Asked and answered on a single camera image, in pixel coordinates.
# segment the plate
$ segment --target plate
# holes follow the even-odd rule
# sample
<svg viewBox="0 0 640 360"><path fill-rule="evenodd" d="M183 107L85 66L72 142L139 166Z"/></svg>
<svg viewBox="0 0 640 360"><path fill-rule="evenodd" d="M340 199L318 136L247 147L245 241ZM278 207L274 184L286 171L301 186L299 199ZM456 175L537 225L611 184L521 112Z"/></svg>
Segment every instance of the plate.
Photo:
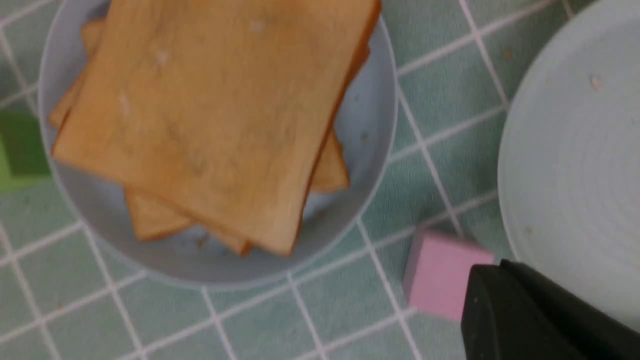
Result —
<svg viewBox="0 0 640 360"><path fill-rule="evenodd" d="M600 1L547 45L498 174L516 257L640 331L640 2Z"/></svg>
<svg viewBox="0 0 640 360"><path fill-rule="evenodd" d="M47 116L86 64L80 27L105 16L108 6L104 0L67 0L54 20L38 89L40 127L49 152L57 130L47 123ZM382 19L369 47L369 60L349 87L334 125L344 148L351 187L333 195L312 194L308 198L300 236L289 258L257 249L247 258L239 258L198 227L164 241L141 243L133 233L121 187L49 158L56 182L94 237L126 261L163 279L184 286L228 289L280 277L335 245L380 182L397 114L396 66Z"/></svg>

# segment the bowl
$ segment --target bowl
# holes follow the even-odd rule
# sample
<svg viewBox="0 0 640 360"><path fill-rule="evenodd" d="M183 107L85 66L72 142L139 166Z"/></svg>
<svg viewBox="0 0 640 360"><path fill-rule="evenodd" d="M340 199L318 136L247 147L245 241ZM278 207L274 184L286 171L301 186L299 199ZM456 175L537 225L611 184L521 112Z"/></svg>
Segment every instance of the bowl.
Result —
<svg viewBox="0 0 640 360"><path fill-rule="evenodd" d="M310 194L303 225L288 258L255 249L231 254L204 229L194 227L154 243L136 239L122 187L51 159L58 134L47 117L86 64L80 29L107 14L109 1L66 0L53 22L38 89L42 137L54 178L71 208L116 256L182 286L240 288L295 270L335 245L350 229L380 182L396 128L396 66L382 18L369 41L371 55L350 85L334 128L344 148L349 189Z"/></svg>

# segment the green block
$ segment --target green block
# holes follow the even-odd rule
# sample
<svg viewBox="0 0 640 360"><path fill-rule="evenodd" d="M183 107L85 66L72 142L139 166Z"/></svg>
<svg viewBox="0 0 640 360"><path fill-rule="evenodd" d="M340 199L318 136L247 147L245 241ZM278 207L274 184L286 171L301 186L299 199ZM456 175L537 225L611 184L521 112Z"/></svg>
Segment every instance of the green block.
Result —
<svg viewBox="0 0 640 360"><path fill-rule="evenodd" d="M49 177L38 122L26 113L0 112L0 193Z"/></svg>

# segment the pink block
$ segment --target pink block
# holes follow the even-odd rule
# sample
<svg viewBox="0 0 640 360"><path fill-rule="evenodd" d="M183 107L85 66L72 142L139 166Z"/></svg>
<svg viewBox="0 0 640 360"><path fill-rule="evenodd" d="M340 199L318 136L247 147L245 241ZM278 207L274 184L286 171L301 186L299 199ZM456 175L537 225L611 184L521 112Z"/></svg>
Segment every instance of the pink block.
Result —
<svg viewBox="0 0 640 360"><path fill-rule="evenodd" d="M419 231L404 270L404 295L422 312L460 321L471 266L492 263L493 254L476 244Z"/></svg>

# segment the bread slice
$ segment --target bread slice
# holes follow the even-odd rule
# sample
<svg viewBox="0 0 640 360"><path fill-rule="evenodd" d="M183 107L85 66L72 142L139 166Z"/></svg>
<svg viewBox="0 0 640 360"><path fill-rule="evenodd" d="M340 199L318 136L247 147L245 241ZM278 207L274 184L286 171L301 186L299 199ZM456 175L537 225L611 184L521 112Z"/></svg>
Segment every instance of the bread slice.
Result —
<svg viewBox="0 0 640 360"><path fill-rule="evenodd" d="M93 56L98 46L105 20L97 19L88 22L82 27L83 43L89 59ZM369 57L367 48L361 56L356 59L353 72L350 74L350 83L360 68ZM49 121L52 125L60 127L63 119L67 116L84 82L86 69L78 77L72 88L63 97L63 100L52 111ZM335 133L330 134L323 154L314 172L311 184L312 191L315 192L336 192L349 186L349 174L342 158L342 150ZM181 231L195 224L193 219L168 208L160 200L149 199L148 195L136 195L130 190L125 191L125 199L129 205L132 223L136 236L142 241L156 240L172 233Z"/></svg>
<svg viewBox="0 0 640 360"><path fill-rule="evenodd" d="M114 0L54 156L287 255L379 12L378 0Z"/></svg>
<svg viewBox="0 0 640 360"><path fill-rule="evenodd" d="M81 35L84 43L84 50L88 59L93 57L95 50L100 43L100 36L102 35L102 29L104 28L105 20L99 19L88 22L81 28ZM80 75L76 78L69 90L62 96L60 102L49 114L49 123L56 128L62 126L63 121L67 117L71 107L76 103L76 99L82 90L84 85L84 79L86 78L86 71L80 72Z"/></svg>

